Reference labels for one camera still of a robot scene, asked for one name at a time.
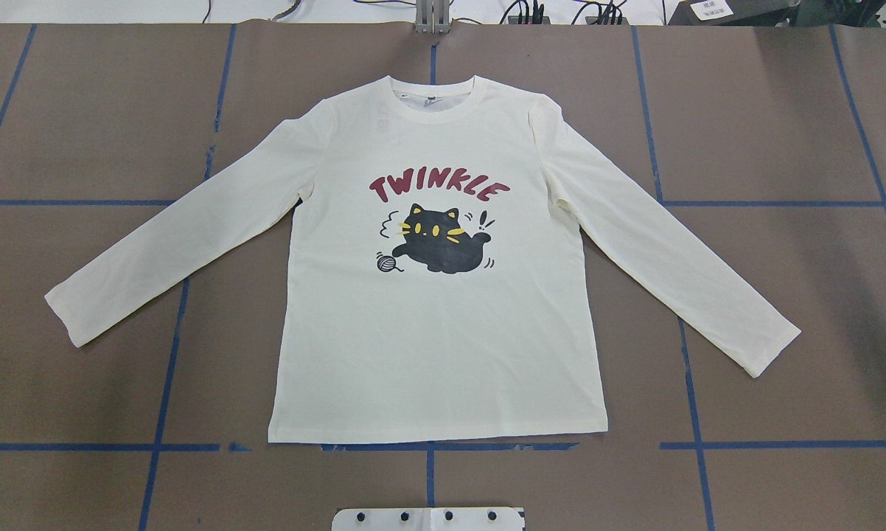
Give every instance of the black cat illustration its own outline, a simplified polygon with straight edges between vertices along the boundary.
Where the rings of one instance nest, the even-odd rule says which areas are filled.
[[[486,232],[469,236],[459,226],[457,209],[437,212],[416,203],[400,228],[405,243],[392,251],[395,258],[406,254],[430,271],[449,274],[476,269],[483,261],[483,245],[492,239]]]

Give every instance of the printed graphic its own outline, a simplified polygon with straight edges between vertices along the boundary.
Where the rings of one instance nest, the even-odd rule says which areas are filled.
[[[393,256],[385,256],[385,253],[382,252],[378,253],[378,269],[385,273],[395,269],[403,272],[403,269],[398,268],[397,260],[394,260]]]
[[[485,212],[480,221],[486,221]],[[425,263],[427,269],[433,272],[453,274],[471,271],[483,262],[483,245],[492,239],[486,232],[468,235],[459,225],[459,209],[454,208],[439,212],[414,203],[407,218],[399,225],[402,231],[398,235],[403,235],[405,242],[396,246],[391,256],[378,258],[378,268],[382,271],[396,268],[396,262],[385,261],[382,264],[382,259],[393,260],[403,255],[415,262]],[[490,259],[486,265],[490,266],[491,263]]]
[[[397,212],[400,212],[400,211],[398,209],[396,209],[396,211],[390,212],[390,214],[387,215],[387,219],[385,219],[385,222],[383,222],[381,224],[381,232],[378,232],[379,235],[382,235],[383,237],[390,239],[390,236],[385,235],[385,231],[387,230],[387,222],[389,222],[390,218],[392,218]]]
[[[430,188],[440,188],[452,190],[453,192],[462,192],[463,194],[474,195],[479,201],[489,201],[492,196],[499,192],[508,192],[512,190],[503,182],[494,182],[493,178],[488,175],[471,176],[466,168],[453,169],[450,166],[446,168],[432,167],[428,168],[407,168],[403,170],[403,175],[399,178],[393,175],[382,176],[376,178],[368,186],[372,189],[378,198],[383,202],[390,201],[390,194],[394,195],[407,194],[412,190],[423,190]]]

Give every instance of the label sticker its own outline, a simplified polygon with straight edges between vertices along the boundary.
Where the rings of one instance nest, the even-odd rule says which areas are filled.
[[[732,13],[732,9],[728,6],[728,3],[725,2],[725,0],[706,0],[705,2],[699,2],[698,4],[690,4],[689,7],[692,7],[692,10],[695,11],[695,16],[703,21],[719,19],[721,17],[735,14]]]

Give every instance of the shirt hem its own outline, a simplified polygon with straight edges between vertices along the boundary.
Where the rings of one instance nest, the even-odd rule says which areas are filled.
[[[588,434],[607,431],[607,420],[564,420],[551,423],[493,424],[493,426],[426,426],[375,430],[269,430],[269,443],[304,444],[392,444],[427,440],[474,440],[490,437],[545,436],[545,434]]]

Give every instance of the shirt sleeve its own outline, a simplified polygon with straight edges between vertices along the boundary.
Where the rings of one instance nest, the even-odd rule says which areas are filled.
[[[545,95],[529,122],[551,199],[619,268],[756,378],[800,330],[604,154]]]
[[[335,130],[328,101],[285,120],[260,144],[158,212],[45,299],[77,347],[280,221],[312,194]]]

